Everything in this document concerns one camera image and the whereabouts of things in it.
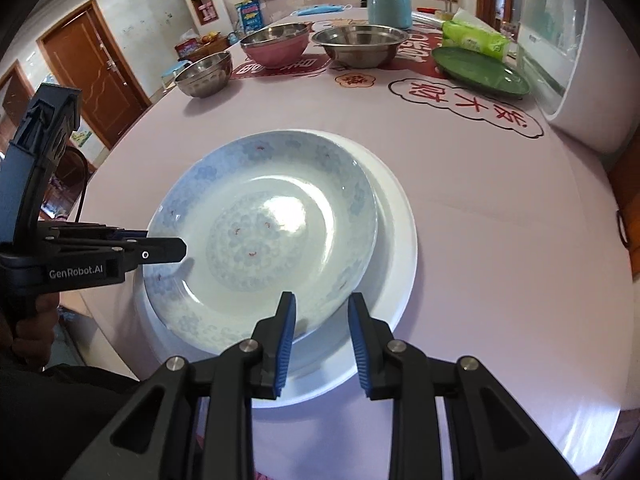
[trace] person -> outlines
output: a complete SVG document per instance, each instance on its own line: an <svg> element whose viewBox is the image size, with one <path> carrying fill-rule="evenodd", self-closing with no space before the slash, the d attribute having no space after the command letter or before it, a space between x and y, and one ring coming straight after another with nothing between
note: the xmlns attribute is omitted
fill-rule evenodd
<svg viewBox="0 0 640 480"><path fill-rule="evenodd" d="M100 368L42 370L59 303L59 294L39 296L37 315L19 321L15 337L0 310L2 480L61 479L139 384Z"/></svg>

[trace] white plastic container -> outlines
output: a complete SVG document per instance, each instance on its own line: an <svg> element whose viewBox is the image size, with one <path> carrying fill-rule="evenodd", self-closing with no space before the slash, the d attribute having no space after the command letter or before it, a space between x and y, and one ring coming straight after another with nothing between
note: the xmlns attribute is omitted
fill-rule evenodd
<svg viewBox="0 0 640 480"><path fill-rule="evenodd" d="M524 0L518 67L546 120L600 153L640 120L640 57L602 0Z"/></svg>

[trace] human hand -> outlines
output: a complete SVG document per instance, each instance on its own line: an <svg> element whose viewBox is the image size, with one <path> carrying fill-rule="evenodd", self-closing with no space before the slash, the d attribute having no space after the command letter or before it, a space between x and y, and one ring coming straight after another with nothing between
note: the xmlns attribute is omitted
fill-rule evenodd
<svg viewBox="0 0 640 480"><path fill-rule="evenodd" d="M51 357L51 345L55 339L53 329L58 323L60 295L44 294L36 298L37 314L20 320L15 326L16 337L6 327L2 330L3 346L11 346L14 354L25 359L34 368L42 368Z"/></svg>

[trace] plate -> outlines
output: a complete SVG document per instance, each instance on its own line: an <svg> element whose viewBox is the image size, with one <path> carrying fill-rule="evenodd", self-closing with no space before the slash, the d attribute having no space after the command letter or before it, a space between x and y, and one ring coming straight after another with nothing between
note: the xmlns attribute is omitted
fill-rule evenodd
<svg viewBox="0 0 640 480"><path fill-rule="evenodd" d="M149 235L187 244L176 264L143 267L159 319L220 354L296 295L294 336L316 330L358 285L377 232L376 200L343 148L300 131L238 139L172 187Z"/></svg>
<svg viewBox="0 0 640 480"><path fill-rule="evenodd" d="M467 85L504 97L524 97L531 87L516 69L479 52L440 46L431 56L444 72Z"/></svg>
<svg viewBox="0 0 640 480"><path fill-rule="evenodd" d="M417 269L417 235L407 196L391 170L363 146L335 134L325 136L340 144L364 168L378 204L378 237L369 267L356 290L362 292L372 316L394 330L400 321ZM142 270L134 274L134 304L146 341L158 363L173 355L190 362L212 357L188 345L167 328L153 311L142 282ZM277 400L255 400L254 408L276 408L318 397L356 373L346 320L346 305L309 337L294 343L287 384Z"/></svg>

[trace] metal bolt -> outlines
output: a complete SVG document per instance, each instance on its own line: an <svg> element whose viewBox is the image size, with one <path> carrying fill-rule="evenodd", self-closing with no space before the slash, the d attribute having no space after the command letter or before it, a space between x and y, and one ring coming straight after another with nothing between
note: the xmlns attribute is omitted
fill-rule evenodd
<svg viewBox="0 0 640 480"><path fill-rule="evenodd" d="M255 339L245 339L240 343L240 350L247 354L255 351L258 348L258 342Z"/></svg>
<svg viewBox="0 0 640 480"><path fill-rule="evenodd" d="M172 372L177 372L178 370L182 370L184 367L184 359L180 356L169 357L166 362L166 367Z"/></svg>
<svg viewBox="0 0 640 480"><path fill-rule="evenodd" d="M474 370L478 370L480 363L475 357L463 357L460 359L460 366L467 372L473 372Z"/></svg>
<svg viewBox="0 0 640 480"><path fill-rule="evenodd" d="M400 341L399 339L392 339L389 343L386 344L386 347L389 348L394 354L401 354L406 350L406 343L404 341Z"/></svg>

